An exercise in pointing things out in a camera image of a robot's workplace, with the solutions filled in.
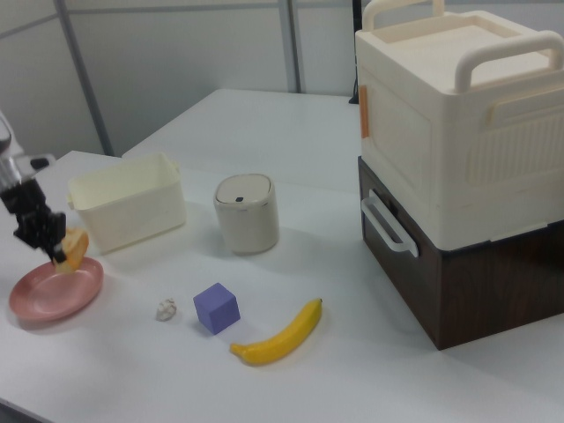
bread slice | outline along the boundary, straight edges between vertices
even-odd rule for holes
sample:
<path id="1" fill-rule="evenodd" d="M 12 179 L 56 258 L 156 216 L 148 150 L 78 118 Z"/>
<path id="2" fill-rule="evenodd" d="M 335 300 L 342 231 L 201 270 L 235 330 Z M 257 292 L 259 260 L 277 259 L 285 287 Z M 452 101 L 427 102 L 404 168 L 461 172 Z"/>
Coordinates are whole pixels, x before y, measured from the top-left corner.
<path id="1" fill-rule="evenodd" d="M 57 273 L 72 273 L 80 267 L 88 249 L 88 233 L 81 227 L 67 227 L 67 233 L 61 241 L 63 253 L 67 259 L 62 263 L 53 260 Z"/>

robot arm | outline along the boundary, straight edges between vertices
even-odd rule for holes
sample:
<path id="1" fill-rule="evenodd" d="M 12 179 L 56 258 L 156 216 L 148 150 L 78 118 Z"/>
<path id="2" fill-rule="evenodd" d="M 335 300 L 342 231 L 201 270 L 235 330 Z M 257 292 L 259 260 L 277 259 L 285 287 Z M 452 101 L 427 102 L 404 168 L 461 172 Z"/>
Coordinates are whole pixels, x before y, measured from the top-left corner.
<path id="1" fill-rule="evenodd" d="M 0 111 L 0 197 L 8 212 L 16 215 L 19 227 L 14 235 L 33 249 L 41 248 L 51 260 L 62 263 L 66 260 L 61 246 L 66 217 L 47 207 L 45 195 L 33 178 L 34 171 L 19 164 L 23 154 L 10 124 Z M 34 169 L 44 165 L 41 160 L 31 161 Z"/>

yellow banana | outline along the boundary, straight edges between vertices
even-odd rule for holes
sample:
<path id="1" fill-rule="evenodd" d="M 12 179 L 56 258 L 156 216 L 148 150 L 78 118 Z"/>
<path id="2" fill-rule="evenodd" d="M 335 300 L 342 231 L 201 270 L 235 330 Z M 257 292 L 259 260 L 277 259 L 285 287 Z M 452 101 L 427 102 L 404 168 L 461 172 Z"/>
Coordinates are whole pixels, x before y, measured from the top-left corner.
<path id="1" fill-rule="evenodd" d="M 267 364 L 279 360 L 296 349 L 315 328 L 321 318 L 322 300 L 308 302 L 278 335 L 249 345 L 231 344 L 231 353 L 248 364 Z"/>

gray wall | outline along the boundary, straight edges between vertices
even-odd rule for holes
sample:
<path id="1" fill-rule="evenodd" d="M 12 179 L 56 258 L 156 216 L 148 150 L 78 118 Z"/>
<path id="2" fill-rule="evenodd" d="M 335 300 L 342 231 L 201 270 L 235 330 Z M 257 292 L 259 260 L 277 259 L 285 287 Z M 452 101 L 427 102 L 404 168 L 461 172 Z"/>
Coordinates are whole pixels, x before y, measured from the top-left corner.
<path id="1" fill-rule="evenodd" d="M 486 10 L 564 34 L 564 0 L 446 3 L 447 11 Z M 0 5 L 0 107 L 30 153 L 121 155 L 218 88 L 353 89 L 350 0 Z M 429 5 L 409 6 L 376 24 L 429 13 Z"/>

white drawer handle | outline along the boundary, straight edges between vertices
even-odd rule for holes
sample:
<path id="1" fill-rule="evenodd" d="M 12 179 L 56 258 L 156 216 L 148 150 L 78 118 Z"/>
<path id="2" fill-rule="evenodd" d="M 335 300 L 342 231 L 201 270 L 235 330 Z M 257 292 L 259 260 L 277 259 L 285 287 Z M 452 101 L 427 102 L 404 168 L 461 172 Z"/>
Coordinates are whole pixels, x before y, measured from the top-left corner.
<path id="1" fill-rule="evenodd" d="M 564 65 L 564 40 L 553 31 L 540 31 L 533 35 L 510 37 L 491 46 L 475 48 L 462 56 L 455 73 L 455 91 L 470 89 L 472 71 L 476 66 L 492 60 L 524 55 L 540 50 L 551 50 L 549 69 L 559 71 Z"/>
<path id="2" fill-rule="evenodd" d="M 395 242 L 391 239 L 378 219 L 372 213 L 369 206 L 373 206 L 376 211 L 380 213 L 380 216 L 382 216 L 386 223 L 390 225 L 402 242 Z M 367 217 L 368 221 L 372 224 L 374 229 L 378 232 L 378 234 L 380 234 L 384 242 L 386 242 L 386 245 L 388 245 L 392 251 L 396 251 L 397 253 L 410 251 L 414 257 L 419 256 L 419 250 L 417 249 L 417 245 L 415 244 L 413 238 L 405 231 L 397 219 L 390 213 L 386 204 L 384 204 L 373 191 L 370 191 L 370 197 L 365 198 L 360 202 L 360 208 Z"/>

